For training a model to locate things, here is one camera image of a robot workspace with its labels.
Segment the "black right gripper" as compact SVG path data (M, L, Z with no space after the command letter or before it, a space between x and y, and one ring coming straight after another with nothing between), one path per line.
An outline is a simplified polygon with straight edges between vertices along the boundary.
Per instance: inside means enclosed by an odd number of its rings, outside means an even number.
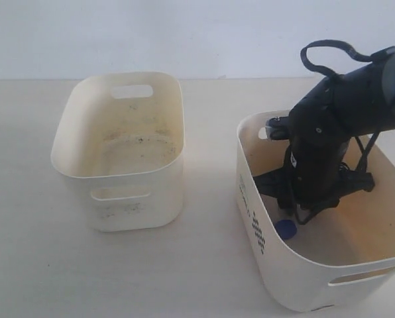
M314 146L285 132L270 133L270 140L287 140L281 167L253 177L258 192L277 199L281 209L325 210L336 207L342 197L374 189L367 171L370 146L356 137L361 157L355 169L343 161L350 141Z

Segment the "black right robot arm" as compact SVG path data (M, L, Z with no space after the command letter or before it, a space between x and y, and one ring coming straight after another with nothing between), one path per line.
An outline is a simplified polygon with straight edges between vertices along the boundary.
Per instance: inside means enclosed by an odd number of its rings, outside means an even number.
M385 50L348 74L323 78L284 117L266 122L271 140L289 145L281 168L254 178L258 192L283 209L326 209L357 191L372 191L369 149L350 170L350 140L395 129L395 51Z

